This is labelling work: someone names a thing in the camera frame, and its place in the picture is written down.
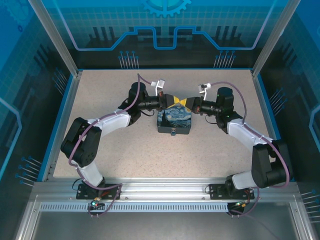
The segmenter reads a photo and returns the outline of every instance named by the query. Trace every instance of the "acrylic wall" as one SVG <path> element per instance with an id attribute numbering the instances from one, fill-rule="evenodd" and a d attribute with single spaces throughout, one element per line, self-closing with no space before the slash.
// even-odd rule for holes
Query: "acrylic wall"
<path id="1" fill-rule="evenodd" d="M 0 0 L 0 52 L 0 239 L 13 239 L 39 169 L 22 157 L 42 162 L 70 73 L 25 0 Z"/>
<path id="2" fill-rule="evenodd" d="M 302 193 L 320 191 L 319 12 L 318 0 L 300 2 L 261 71 Z"/>
<path id="3" fill-rule="evenodd" d="M 44 0 L 80 69 L 252 68 L 287 0 Z"/>

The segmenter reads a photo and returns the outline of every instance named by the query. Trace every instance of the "starry night painting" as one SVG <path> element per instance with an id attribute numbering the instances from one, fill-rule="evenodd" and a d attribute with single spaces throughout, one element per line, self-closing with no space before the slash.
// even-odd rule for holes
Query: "starry night painting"
<path id="1" fill-rule="evenodd" d="M 191 128 L 191 112 L 184 106 L 173 106 L 158 112 L 158 127 Z"/>

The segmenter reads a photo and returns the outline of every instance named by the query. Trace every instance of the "gear graphic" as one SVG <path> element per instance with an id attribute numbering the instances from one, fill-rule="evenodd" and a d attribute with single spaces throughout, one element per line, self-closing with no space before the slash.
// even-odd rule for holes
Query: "gear graphic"
<path id="1" fill-rule="evenodd" d="M 24 25 L 29 16 L 27 0 L 0 0 L 0 6 L 5 6 L 11 17 L 18 23 Z"/>
<path id="2" fill-rule="evenodd" d="M 174 14 L 180 14 L 180 10 L 187 9 L 186 5 L 191 4 L 191 0 L 142 0 L 145 10 L 149 10 L 150 14 L 156 14 L 157 17 Z"/>

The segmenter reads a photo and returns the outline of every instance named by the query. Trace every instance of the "speckled tabletop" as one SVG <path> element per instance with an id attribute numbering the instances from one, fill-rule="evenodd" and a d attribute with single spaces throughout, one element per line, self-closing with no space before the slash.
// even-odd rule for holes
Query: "speckled tabletop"
<path id="1" fill-rule="evenodd" d="M 249 70 L 84 70 L 78 86 L 67 130 L 77 117 L 93 119 L 111 113 L 128 97 L 137 73 L 151 81 L 164 79 L 164 93 L 179 99 L 199 96 L 198 85 L 228 81 L 235 84 L 247 104 L 246 122 L 268 135 L 267 127 Z M 207 100 L 215 101 L 217 89 L 208 91 Z M 154 87 L 146 87 L 154 95 Z M 244 107 L 234 90 L 234 109 L 244 115 Z M 105 177 L 226 177 L 251 169 L 251 153 L 235 138 L 205 116 L 192 114 L 188 135 L 158 133 L 157 114 L 141 115 L 133 125 L 118 129 L 101 139 L 95 162 Z M 74 167 L 60 152 L 53 176 L 75 178 Z"/>

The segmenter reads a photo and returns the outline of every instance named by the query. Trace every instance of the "black box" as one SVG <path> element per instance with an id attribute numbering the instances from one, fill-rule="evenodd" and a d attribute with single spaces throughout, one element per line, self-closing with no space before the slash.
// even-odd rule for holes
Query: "black box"
<path id="1" fill-rule="evenodd" d="M 191 129 L 191 112 L 184 106 L 173 106 L 158 111 L 156 125 L 159 133 L 189 134 Z"/>

